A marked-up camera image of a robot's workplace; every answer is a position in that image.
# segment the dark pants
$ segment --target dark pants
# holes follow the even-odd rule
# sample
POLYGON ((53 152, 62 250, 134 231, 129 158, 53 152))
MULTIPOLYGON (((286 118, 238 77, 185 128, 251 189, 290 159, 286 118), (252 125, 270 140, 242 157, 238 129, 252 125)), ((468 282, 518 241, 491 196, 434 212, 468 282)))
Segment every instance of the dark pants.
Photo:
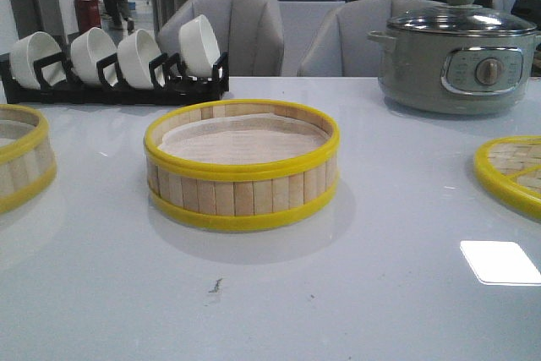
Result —
POLYGON ((103 0, 103 4, 115 25, 122 24, 121 16, 124 19, 132 17, 129 11, 128 0, 103 0))

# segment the glass lid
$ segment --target glass lid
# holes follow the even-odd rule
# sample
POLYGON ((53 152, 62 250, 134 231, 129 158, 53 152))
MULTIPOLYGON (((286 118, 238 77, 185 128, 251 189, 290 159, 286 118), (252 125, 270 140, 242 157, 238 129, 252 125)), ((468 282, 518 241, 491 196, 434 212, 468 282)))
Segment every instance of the glass lid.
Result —
POLYGON ((522 36, 537 30, 534 23, 474 1, 447 0, 447 4, 411 10, 389 19, 387 27, 462 36, 522 36))

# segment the trash can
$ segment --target trash can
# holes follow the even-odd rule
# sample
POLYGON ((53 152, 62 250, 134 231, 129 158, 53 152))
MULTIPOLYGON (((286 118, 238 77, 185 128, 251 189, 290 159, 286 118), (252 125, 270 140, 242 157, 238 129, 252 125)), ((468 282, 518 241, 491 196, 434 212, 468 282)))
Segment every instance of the trash can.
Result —
POLYGON ((74 5, 79 34, 85 33, 92 27, 101 27, 98 0, 74 0, 74 5))

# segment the black dish rack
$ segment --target black dish rack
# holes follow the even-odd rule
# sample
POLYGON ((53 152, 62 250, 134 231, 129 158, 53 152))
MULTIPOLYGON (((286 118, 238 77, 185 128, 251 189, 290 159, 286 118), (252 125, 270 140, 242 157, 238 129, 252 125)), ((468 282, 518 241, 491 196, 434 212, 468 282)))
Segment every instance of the black dish rack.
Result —
POLYGON ((212 67, 212 77, 197 79, 186 73, 186 64, 178 53, 163 53, 149 62, 151 90, 135 89, 128 84, 114 53, 96 63, 101 86, 90 86, 74 73, 73 63, 65 52, 58 52, 34 61, 34 72, 40 89, 27 89, 19 84, 11 74, 9 54, 0 56, 0 76, 6 100, 10 104, 20 102, 71 103, 104 105, 157 105, 183 106, 204 101, 219 101, 224 92, 229 91, 229 65, 227 52, 223 52, 212 67), (66 79, 49 85, 43 69, 54 63, 61 63, 66 79), (117 75, 115 85, 107 82, 104 69, 114 65, 117 75), (163 71, 164 83, 156 78, 156 70, 163 71))

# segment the table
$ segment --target table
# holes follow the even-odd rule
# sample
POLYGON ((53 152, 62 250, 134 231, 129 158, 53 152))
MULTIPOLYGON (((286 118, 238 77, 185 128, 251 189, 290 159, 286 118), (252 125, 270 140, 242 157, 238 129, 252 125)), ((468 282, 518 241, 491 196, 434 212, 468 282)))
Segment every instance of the table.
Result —
POLYGON ((538 79, 477 118, 401 107, 372 78, 230 88, 337 121, 336 197, 266 232, 186 227, 145 185, 143 134, 170 107, 32 105, 58 174, 0 216, 0 359, 539 360, 541 287, 483 284, 461 251, 514 242, 541 268, 539 222, 472 170, 485 141, 539 134, 538 79))

